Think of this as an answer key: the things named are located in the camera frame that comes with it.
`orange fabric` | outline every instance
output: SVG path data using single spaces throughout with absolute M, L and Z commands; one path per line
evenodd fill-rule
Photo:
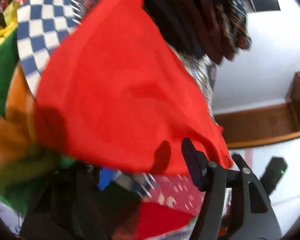
M 189 137 L 231 167 L 202 93 L 142 6 L 101 0 L 54 51 L 34 106 L 38 141 L 99 166 L 188 174 Z
M 0 166 L 23 157 L 34 140 L 33 101 L 22 68 L 17 64 L 7 95 L 6 118 L 0 116 Z
M 20 63 L 12 76 L 5 106 L 6 120 L 18 123 L 34 140 L 34 97 L 28 87 Z

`black fabric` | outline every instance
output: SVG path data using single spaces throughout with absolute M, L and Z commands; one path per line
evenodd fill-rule
M 171 0 L 171 2 L 184 21 L 187 21 L 194 29 L 201 48 L 207 54 L 209 59 L 216 64 L 220 64 L 223 55 L 219 49 L 213 45 L 203 22 L 202 12 L 195 5 L 194 0 Z
M 146 11 L 154 19 L 167 43 L 176 51 L 200 58 L 203 52 L 190 25 L 180 22 L 169 0 L 144 0 Z
M 52 174 L 44 190 L 33 196 L 20 236 L 27 240 L 109 240 L 102 229 L 101 215 L 92 199 L 93 184 L 89 181 L 91 174 L 82 163 Z M 75 231 L 74 210 L 83 237 Z
M 99 191 L 100 170 L 77 163 L 51 174 L 33 195 L 20 236 L 27 240 L 110 240 L 141 199 L 111 182 Z
M 2 28 L 7 27 L 6 21 L 4 20 L 4 15 L 3 15 L 3 13 L 0 13 L 0 26 L 1 26 Z

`yellow fabric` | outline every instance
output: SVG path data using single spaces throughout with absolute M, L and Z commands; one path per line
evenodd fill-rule
M 20 7 L 20 4 L 13 1 L 4 10 L 3 16 L 4 16 L 4 20 L 7 24 L 7 27 L 0 30 L 0 45 L 18 27 L 17 9 L 19 7 Z
M 18 63 L 6 101 L 6 118 L 0 116 L 0 166 L 25 156 L 34 144 L 33 103 L 34 98 Z

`blue and white checkered fabric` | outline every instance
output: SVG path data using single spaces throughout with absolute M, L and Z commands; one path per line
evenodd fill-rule
M 34 96 L 51 53 L 74 31 L 70 0 L 28 0 L 17 11 L 18 53 Z

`red fabric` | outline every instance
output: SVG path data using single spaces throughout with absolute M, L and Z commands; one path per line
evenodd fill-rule
M 38 140 L 87 163 L 188 174 L 181 140 L 232 166 L 194 79 L 142 9 L 101 0 L 54 51 L 38 87 Z
M 144 240 L 180 229 L 192 218 L 191 214 L 156 203 L 142 203 L 139 210 L 137 235 L 134 240 Z
M 193 185 L 190 176 L 154 176 L 156 187 L 150 189 L 149 202 L 198 216 L 205 192 Z

